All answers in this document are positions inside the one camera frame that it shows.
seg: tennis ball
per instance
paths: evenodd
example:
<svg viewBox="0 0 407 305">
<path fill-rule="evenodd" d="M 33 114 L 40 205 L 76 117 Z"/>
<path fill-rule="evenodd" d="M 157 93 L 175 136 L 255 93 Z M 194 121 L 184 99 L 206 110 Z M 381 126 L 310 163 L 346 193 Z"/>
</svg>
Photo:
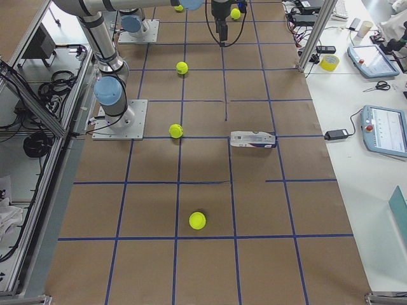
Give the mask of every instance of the tennis ball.
<svg viewBox="0 0 407 305">
<path fill-rule="evenodd" d="M 230 16 L 233 20 L 238 20 L 241 16 L 239 9 L 238 8 L 232 9 L 232 11 L 230 12 Z"/>
<path fill-rule="evenodd" d="M 184 134 L 182 126 L 178 124 L 172 124 L 168 132 L 170 133 L 170 136 L 174 139 L 181 138 Z"/>
<path fill-rule="evenodd" d="M 184 75 L 188 72 L 188 65 L 186 64 L 186 62 L 179 62 L 176 65 L 176 68 L 178 74 Z"/>
<path fill-rule="evenodd" d="M 190 216 L 190 226 L 195 230 L 201 230 L 206 225 L 206 217 L 201 212 L 194 212 Z"/>
<path fill-rule="evenodd" d="M 175 9 L 177 12 L 180 13 L 180 12 L 182 12 L 182 11 L 184 10 L 184 6 L 182 6 L 182 5 L 175 6 L 174 9 Z"/>
</svg>

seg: cup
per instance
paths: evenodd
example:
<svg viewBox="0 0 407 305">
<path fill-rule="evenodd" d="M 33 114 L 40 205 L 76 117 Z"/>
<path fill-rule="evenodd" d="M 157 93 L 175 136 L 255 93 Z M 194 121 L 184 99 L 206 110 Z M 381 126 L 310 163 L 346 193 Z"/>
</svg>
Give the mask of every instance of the cup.
<svg viewBox="0 0 407 305">
<path fill-rule="evenodd" d="M 363 38 L 371 29 L 373 26 L 373 22 L 370 21 L 364 21 L 362 22 L 361 28 L 359 29 L 359 32 L 357 33 L 357 37 Z"/>
</svg>

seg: tape roll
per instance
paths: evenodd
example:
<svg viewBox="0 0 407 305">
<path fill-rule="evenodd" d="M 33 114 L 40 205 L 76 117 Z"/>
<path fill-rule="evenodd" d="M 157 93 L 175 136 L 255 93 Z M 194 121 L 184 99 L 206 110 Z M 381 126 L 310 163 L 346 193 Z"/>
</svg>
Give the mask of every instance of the tape roll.
<svg viewBox="0 0 407 305">
<path fill-rule="evenodd" d="M 321 60 L 321 68 L 334 71 L 339 64 L 339 58 L 335 55 L 325 55 Z"/>
</svg>

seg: scissors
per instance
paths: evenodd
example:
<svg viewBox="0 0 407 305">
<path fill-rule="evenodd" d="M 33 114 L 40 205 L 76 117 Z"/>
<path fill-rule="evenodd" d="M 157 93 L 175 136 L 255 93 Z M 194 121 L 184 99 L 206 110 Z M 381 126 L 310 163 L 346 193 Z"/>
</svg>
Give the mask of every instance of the scissors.
<svg viewBox="0 0 407 305">
<path fill-rule="evenodd" d="M 376 86 L 366 89 L 363 92 L 369 92 L 369 91 L 373 91 L 373 90 L 387 91 L 387 90 L 390 90 L 390 85 L 386 81 L 378 81 Z"/>
</svg>

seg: keyboard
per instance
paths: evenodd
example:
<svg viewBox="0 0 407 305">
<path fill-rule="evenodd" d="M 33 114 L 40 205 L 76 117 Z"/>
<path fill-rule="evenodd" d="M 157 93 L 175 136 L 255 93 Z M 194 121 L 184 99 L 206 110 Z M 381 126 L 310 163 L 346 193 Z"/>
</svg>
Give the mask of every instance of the keyboard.
<svg viewBox="0 0 407 305">
<path fill-rule="evenodd" d="M 346 11 L 345 0 L 338 0 L 338 2 L 336 2 L 336 6 L 333 9 L 331 18 L 343 21 L 348 20 L 348 12 Z"/>
</svg>

